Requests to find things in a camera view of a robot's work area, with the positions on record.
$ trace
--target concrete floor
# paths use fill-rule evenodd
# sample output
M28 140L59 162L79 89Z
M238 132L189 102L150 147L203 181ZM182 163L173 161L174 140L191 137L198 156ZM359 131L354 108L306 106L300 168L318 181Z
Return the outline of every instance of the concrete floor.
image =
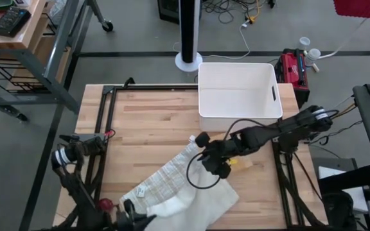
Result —
M179 27L159 20L156 1L102 0L99 4L104 16L114 23L116 32L105 34L93 17L83 51L172 51L173 43L179 41ZM273 10L262 8L257 22L244 29L252 51L295 47L302 36L311 39L311 47L332 51L361 21L336 15L332 1L279 1L278 5ZM217 14L202 13L200 51L246 50L238 33L243 14L238 10L232 14L235 17L232 23L220 24ZM344 50L370 50L370 20ZM273 58L276 57L247 57L237 61L267 62ZM232 60L207 58L205 61ZM352 94L353 86L370 83L370 56L333 57L320 60L318 66L320 73L308 71L311 96L307 105L332 108ZM80 101L84 86L89 83L123 83L128 77L134 77L138 83L192 83L194 76L180 72L173 58L81 58L69 91ZM17 230L19 226L55 110L54 105L18 108L30 118L29 124L20 124L0 113L0 230ZM65 109L57 135L71 133L76 118ZM335 121L331 130L359 119L355 110ZM370 164L370 145L363 126L332 138L326 147L341 157L355 157L359 166ZM311 148L311 151L313 157L329 157L319 149ZM32 229L50 226L59 190L59 181L48 166Z

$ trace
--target bin handle cutout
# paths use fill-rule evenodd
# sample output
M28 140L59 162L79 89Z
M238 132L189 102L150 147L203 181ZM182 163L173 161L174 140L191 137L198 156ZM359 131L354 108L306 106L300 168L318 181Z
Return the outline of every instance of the bin handle cutout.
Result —
M274 101L276 101L275 88L274 88L274 86L272 86L270 89L272 90L272 96L274 97Z

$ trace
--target black floor line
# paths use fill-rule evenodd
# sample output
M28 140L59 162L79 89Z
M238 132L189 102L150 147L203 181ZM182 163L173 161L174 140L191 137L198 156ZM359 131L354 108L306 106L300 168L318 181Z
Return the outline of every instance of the black floor line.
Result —
M328 55L333 51L321 51L322 55ZM279 56L282 51L251 51L248 56ZM150 57L175 57L175 51L143 51L143 52L81 52L76 55L80 58L150 58ZM246 51L201 51L202 56L243 56ZM335 56L370 56L370 51L339 51Z
M68 90L69 87L71 86L72 77L74 75L77 63L78 57L77 56L72 57L64 82L64 88L66 90ZM42 183L44 181L46 168L48 166L49 157L51 156L51 150L54 144L55 137L57 136L57 130L59 123L61 121L63 111L64 105L58 104L54 112L51 126L49 127L48 136L46 137L44 149L42 150L42 155L39 160L37 174L35 175L31 188L31 193L28 197L28 201L26 202L25 211L24 215L22 216L21 224L19 225L19 231L28 231L30 229L33 212L38 202L39 193L41 190Z

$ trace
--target beige fabric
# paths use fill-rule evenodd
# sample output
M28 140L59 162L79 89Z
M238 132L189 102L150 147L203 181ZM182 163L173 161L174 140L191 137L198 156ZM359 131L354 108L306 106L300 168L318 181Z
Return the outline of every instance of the beige fabric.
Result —
M146 231L205 230L238 201L238 195L226 180L206 190L192 187L186 180L186 167L198 153L191 142L160 170L124 195L131 199L138 213L156 214ZM194 161L189 177L195 185L211 185L218 178Z

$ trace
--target white plastic bin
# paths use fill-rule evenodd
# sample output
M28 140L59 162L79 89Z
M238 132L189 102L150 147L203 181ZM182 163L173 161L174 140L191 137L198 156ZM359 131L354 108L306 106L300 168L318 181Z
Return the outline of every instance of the white plastic bin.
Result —
M274 67L270 64L202 63L198 72L199 126L223 132L241 118L271 124L282 117ZM255 126L241 121L232 131Z

